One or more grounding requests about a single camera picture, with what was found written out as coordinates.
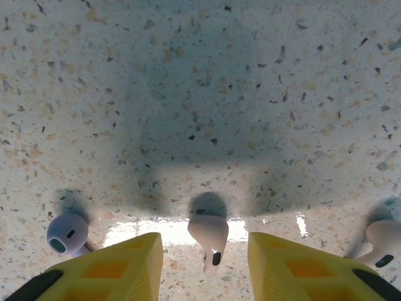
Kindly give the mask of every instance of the wireless earbud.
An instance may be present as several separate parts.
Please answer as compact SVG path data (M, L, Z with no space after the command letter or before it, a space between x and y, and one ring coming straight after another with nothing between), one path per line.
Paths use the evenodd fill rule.
M203 272L212 277L219 268L228 237L228 224L224 218L211 215L194 216L188 232L206 252Z
M47 240L53 251L78 257L89 253L85 246L88 232L88 223L82 216L65 213L51 221Z
M376 221L366 229L366 236L373 250L356 261L371 268L387 266L394 258L401 255L401 223L398 221Z

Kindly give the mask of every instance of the yellow plastic part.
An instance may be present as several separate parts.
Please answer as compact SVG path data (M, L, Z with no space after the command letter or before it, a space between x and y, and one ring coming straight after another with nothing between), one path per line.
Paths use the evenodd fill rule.
M37 301L157 301L162 265L160 233L140 235L49 268L64 275Z
M250 233L248 265L255 301L383 301L352 272L371 268L266 233Z

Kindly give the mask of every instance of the white earbud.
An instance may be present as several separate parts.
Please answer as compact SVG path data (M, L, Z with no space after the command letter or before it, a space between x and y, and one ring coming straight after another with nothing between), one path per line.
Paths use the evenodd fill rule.
M65 213L51 221L47 240L53 251L78 257L90 252L85 246L88 232L88 223L82 216Z
M401 223L398 221L376 221L366 229L366 236L373 250L356 261L371 268L387 266L394 258L401 255Z
M224 218L211 215L194 216L188 232L206 252L203 272L212 277L219 268L228 237L228 224Z

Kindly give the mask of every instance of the glossy floor surface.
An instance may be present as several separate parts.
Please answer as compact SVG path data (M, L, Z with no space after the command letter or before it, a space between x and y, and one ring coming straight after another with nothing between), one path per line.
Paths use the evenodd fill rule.
M399 1L229 2L0 2L0 297L68 258L69 209L95 248L160 231L161 301L252 300L249 231L357 256L401 219ZM212 279L206 213L230 226Z

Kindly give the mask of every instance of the terrazzo floor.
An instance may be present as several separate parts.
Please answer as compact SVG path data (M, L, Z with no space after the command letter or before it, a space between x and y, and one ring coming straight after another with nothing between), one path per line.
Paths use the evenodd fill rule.
M401 220L400 17L394 0L1 1L0 297L68 259L46 229L69 209L94 248L160 231L161 301L253 300L249 231L367 251L369 220ZM211 211L230 233L209 279L186 226ZM380 270L399 289L400 272Z

